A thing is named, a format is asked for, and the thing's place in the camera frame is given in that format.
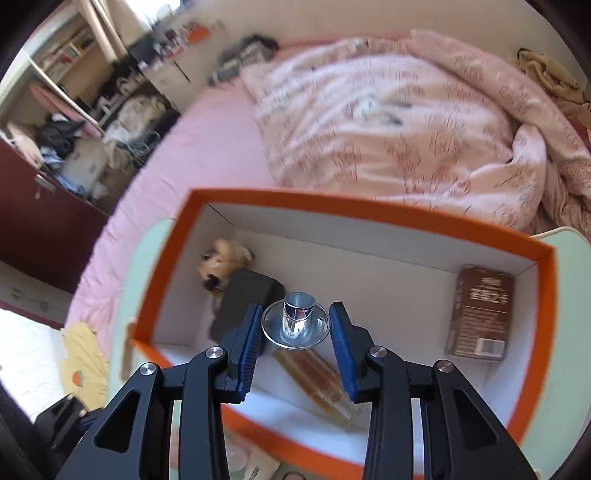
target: pink bed sheet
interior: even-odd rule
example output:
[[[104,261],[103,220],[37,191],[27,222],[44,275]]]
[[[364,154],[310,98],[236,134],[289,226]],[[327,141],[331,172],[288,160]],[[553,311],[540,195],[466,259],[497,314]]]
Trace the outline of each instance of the pink bed sheet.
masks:
[[[86,322],[111,356],[112,324],[129,261],[146,231],[175,215],[196,187],[275,187],[255,101],[243,82],[208,89],[183,115],[140,172],[98,239],[66,326]]]

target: plush toy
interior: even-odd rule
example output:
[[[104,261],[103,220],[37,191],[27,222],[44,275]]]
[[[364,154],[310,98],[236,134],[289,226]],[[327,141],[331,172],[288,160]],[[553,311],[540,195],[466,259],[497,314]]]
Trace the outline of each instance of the plush toy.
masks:
[[[254,254],[248,248],[220,238],[213,249],[203,254],[197,270],[205,289],[219,297],[226,290],[232,273],[246,268],[253,260]]]

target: black case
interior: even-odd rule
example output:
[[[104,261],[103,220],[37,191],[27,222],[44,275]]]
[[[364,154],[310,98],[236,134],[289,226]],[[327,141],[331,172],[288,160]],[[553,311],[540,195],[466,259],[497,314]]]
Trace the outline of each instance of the black case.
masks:
[[[222,305],[209,329],[210,338],[219,343],[230,328],[239,327],[251,303],[258,303],[264,310],[271,303],[284,297],[285,287],[274,278],[251,270],[236,270],[230,278]]]

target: brown product box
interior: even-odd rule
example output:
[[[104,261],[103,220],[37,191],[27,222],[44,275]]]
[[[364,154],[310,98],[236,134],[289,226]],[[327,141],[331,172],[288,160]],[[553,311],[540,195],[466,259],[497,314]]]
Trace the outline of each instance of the brown product box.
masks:
[[[513,276],[466,265],[457,277],[447,353],[500,361],[513,308]]]

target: cabinet handle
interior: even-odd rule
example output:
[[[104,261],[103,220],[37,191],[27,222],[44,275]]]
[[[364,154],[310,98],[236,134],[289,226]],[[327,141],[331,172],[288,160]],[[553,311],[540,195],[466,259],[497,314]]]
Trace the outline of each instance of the cabinet handle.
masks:
[[[37,183],[37,192],[35,193],[35,200],[41,198],[41,189],[49,190],[51,193],[55,193],[56,186],[47,180],[43,175],[37,174],[35,177],[35,183]]]

